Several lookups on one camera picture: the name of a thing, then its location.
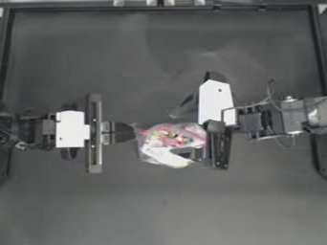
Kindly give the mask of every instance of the cable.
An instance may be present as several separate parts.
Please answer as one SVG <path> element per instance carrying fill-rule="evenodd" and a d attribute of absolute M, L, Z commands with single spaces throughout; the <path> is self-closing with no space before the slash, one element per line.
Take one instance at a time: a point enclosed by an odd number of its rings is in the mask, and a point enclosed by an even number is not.
<path fill-rule="evenodd" d="M 243 109 L 254 108 L 254 107 L 257 107 L 257 106 L 259 106 L 259 105 L 267 104 L 269 101 L 273 100 L 273 96 L 274 96 L 274 94 L 275 94 L 277 89 L 274 89 L 273 92 L 271 92 L 270 89 L 269 89 L 269 91 L 270 91 L 270 93 L 267 93 L 267 97 L 266 97 L 262 101 L 259 101 L 259 102 L 257 102 L 257 103 L 253 103 L 253 104 L 250 104 L 250 105 L 245 105 L 245 106 L 229 107 L 229 108 L 226 108 L 225 110 L 222 110 L 222 121 L 223 121 L 225 111 L 229 111 L 229 110 L 233 110 L 233 109 L 234 109 L 234 110 L 243 110 Z"/>
<path fill-rule="evenodd" d="M 277 104 L 277 102 L 273 100 L 273 96 L 275 94 L 275 91 L 277 91 L 277 88 L 274 88 L 274 92 L 271 92 L 271 84 L 275 85 L 277 87 L 277 82 L 271 79 L 269 80 L 269 83 L 267 83 L 267 98 L 269 98 L 269 101 L 271 103 L 271 105 L 275 107 L 277 110 L 279 110 L 281 112 L 289 112 L 289 111 L 306 111 L 309 107 L 313 107 L 313 106 L 318 106 L 321 103 L 323 103 L 325 101 L 327 101 L 327 98 L 325 98 L 322 101 L 314 103 L 314 104 L 310 104 L 310 105 L 306 105 L 306 107 L 302 107 L 302 108 L 281 108 Z"/>

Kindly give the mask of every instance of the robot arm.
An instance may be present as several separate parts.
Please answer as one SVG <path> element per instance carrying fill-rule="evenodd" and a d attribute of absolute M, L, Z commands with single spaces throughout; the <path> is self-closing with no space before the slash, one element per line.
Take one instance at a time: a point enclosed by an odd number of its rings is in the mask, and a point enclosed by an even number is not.
<path fill-rule="evenodd" d="M 207 73 L 199 91 L 173 111 L 173 118 L 198 108 L 198 123 L 207 131 L 207 146 L 202 158 L 213 167 L 227 169 L 234 132 L 249 135 L 250 140 L 290 140 L 301 133 L 314 139 L 314 156 L 319 172 L 327 177 L 327 97 L 297 100 L 287 97 L 274 101 L 267 98 L 254 104 L 235 106 L 230 84 L 222 75 Z"/>
<path fill-rule="evenodd" d="M 51 150 L 59 148 L 62 157 L 75 158 L 86 148 L 86 168 L 90 173 L 103 172 L 103 145 L 134 139 L 134 128 L 121 122 L 105 122 L 102 96 L 87 96 L 85 110 L 77 105 L 46 115 L 14 116 L 0 114 L 2 148 Z"/>

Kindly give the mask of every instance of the plastic bag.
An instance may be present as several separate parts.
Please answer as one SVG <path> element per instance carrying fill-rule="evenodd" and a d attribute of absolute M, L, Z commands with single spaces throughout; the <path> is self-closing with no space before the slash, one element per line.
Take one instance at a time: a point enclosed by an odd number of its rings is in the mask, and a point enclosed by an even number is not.
<path fill-rule="evenodd" d="M 194 160 L 174 154 L 173 149 L 206 146 L 206 131 L 197 123 L 159 124 L 137 129 L 135 135 L 142 161 L 174 168 L 187 167 Z"/>

